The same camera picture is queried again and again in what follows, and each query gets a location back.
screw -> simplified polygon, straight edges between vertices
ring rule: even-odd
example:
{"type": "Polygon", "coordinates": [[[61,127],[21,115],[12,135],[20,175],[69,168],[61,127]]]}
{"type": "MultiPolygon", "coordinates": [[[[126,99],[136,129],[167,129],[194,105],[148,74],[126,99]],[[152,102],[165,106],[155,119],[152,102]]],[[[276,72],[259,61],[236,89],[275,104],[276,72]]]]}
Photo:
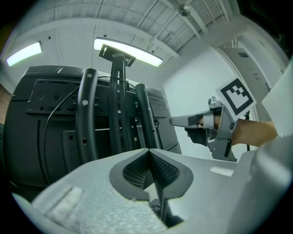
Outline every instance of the screw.
{"type": "Polygon", "coordinates": [[[83,106],[86,106],[87,104],[88,104],[88,101],[87,101],[87,100],[83,100],[83,101],[82,101],[82,105],[83,105],[83,106]]]}

black vertical bar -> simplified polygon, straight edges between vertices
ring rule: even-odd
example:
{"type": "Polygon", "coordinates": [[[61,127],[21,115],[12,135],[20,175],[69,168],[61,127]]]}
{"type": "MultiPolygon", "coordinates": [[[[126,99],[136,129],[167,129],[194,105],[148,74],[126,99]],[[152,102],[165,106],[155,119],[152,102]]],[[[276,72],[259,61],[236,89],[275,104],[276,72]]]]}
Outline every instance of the black vertical bar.
{"type": "Polygon", "coordinates": [[[78,91],[76,109],[76,134],[82,163],[97,160],[98,151],[95,134],[95,95],[98,72],[85,70],[78,91]]]}
{"type": "Polygon", "coordinates": [[[125,107],[126,83],[120,82],[118,78],[125,80],[125,57],[119,53],[113,55],[109,84],[109,128],[113,154],[132,150],[130,120],[125,107]]]}
{"type": "Polygon", "coordinates": [[[147,97],[146,86],[144,84],[136,85],[136,95],[146,147],[158,149],[159,144],[157,141],[155,125],[152,119],[152,111],[147,97]]]}

forearm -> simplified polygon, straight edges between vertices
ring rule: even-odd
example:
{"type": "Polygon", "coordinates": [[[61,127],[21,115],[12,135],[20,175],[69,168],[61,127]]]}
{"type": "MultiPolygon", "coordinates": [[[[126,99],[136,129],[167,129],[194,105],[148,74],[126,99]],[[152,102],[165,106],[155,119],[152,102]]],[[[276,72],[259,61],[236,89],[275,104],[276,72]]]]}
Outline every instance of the forearm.
{"type": "Polygon", "coordinates": [[[239,119],[232,135],[233,145],[248,144],[261,146],[277,136],[273,122],[259,122],[239,119]]]}

white ceiling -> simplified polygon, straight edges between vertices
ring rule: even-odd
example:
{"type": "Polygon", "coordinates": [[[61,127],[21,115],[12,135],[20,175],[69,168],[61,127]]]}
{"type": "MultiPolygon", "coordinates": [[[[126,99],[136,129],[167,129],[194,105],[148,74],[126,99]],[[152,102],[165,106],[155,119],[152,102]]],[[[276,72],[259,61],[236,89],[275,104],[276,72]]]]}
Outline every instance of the white ceiling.
{"type": "MultiPolygon", "coordinates": [[[[180,57],[178,51],[192,37],[208,33],[208,24],[227,17],[225,4],[228,0],[40,0],[15,29],[4,58],[41,41],[42,54],[7,68],[12,77],[19,80],[28,66],[44,64],[110,73],[111,63],[93,50],[93,40],[106,36],[154,53],[163,59],[163,67],[180,57]],[[192,7],[188,17],[177,13],[182,2],[192,7]]],[[[149,66],[136,60],[127,68],[127,78],[137,80],[149,66]]]]}

rectangular light fixture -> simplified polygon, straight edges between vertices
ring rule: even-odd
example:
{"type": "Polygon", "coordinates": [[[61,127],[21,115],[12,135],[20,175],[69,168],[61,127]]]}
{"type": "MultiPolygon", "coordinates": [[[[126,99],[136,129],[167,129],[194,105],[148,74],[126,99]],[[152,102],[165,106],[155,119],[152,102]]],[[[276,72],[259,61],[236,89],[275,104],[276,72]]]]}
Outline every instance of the rectangular light fixture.
{"type": "Polygon", "coordinates": [[[160,66],[163,62],[163,60],[151,53],[149,53],[148,51],[142,50],[138,47],[126,44],[126,43],[122,43],[119,41],[115,41],[112,39],[106,39],[106,38],[102,38],[102,37],[98,37],[95,39],[94,44],[93,44],[93,48],[95,50],[101,50],[102,45],[108,45],[111,47],[114,47],[118,50],[121,50],[125,53],[128,53],[132,56],[134,56],[136,59],[146,62],[148,64],[151,64],[153,66],[160,66]]]}
{"type": "Polygon", "coordinates": [[[12,65],[18,63],[19,61],[22,61],[23,59],[26,59],[28,57],[31,57],[41,52],[42,52],[41,43],[37,42],[21,49],[20,51],[10,56],[7,59],[7,63],[11,67],[12,65]]]}

